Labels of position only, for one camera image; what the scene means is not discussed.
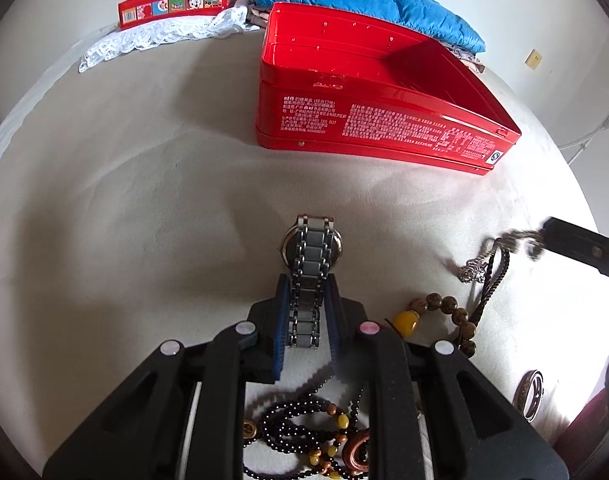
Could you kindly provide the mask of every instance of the beaded bracelet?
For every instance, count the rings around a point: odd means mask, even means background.
[[[443,314],[451,316],[451,321],[460,327],[456,343],[460,351],[471,358],[475,354],[475,323],[469,321],[469,314],[465,308],[458,307],[458,301],[453,296],[443,298],[437,292],[433,292],[426,299],[414,298],[409,303],[409,310],[398,314],[393,320],[393,327],[402,338],[409,337],[415,332],[422,316],[427,310],[440,309]]]

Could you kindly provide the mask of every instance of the brown bead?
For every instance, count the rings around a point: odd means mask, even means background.
[[[442,296],[437,292],[433,292],[427,296],[427,304],[429,310],[437,310],[442,304]]]
[[[475,343],[473,341],[462,341],[460,343],[460,352],[468,358],[473,357],[475,354]]]
[[[462,326],[468,320],[469,314],[466,312],[465,308],[456,308],[455,312],[451,314],[451,321],[453,321],[453,323],[455,323],[457,326]]]
[[[464,323],[460,326],[460,338],[463,341],[473,339],[473,336],[475,336],[475,328],[475,325],[471,321]]]
[[[422,298],[414,298],[409,302],[409,308],[422,316],[422,314],[424,314],[428,308],[427,300],[423,300]]]
[[[455,312],[456,308],[458,308],[458,300],[453,296],[447,296],[442,299],[440,310],[442,310],[443,314],[452,314]]]

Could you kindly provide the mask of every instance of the wristwatch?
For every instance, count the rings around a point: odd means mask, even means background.
[[[324,282],[342,255],[342,238],[333,217],[300,215],[286,232],[282,259],[291,270],[291,298],[286,343],[301,348],[319,346],[319,310]]]

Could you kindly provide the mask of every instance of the barcode label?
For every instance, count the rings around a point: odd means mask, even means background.
[[[125,10],[122,13],[122,22],[123,23],[134,22],[135,20],[136,20],[136,10],[135,9]]]

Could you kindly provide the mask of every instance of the red tin box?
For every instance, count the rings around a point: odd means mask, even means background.
[[[235,0],[126,0],[118,4],[120,28],[169,16],[216,15]]]
[[[486,174],[520,138],[488,88],[436,40],[362,14],[275,4],[256,120],[277,150],[391,158]]]

